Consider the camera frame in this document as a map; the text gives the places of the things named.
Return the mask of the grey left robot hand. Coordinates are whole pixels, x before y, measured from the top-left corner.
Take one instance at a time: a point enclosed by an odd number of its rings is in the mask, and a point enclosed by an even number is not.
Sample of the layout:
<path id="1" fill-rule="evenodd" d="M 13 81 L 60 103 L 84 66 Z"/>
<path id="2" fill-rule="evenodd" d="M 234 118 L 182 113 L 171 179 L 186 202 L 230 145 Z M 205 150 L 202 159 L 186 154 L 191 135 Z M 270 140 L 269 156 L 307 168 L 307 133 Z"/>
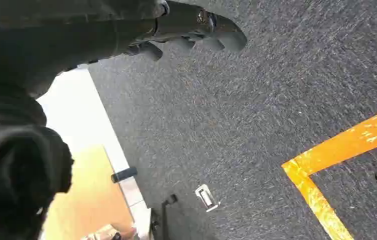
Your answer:
<path id="1" fill-rule="evenodd" d="M 38 98 L 55 77 L 119 55 L 159 60 L 156 43 L 240 51 L 230 19 L 174 0 L 0 0 L 0 240 L 36 240 L 73 158 Z"/>

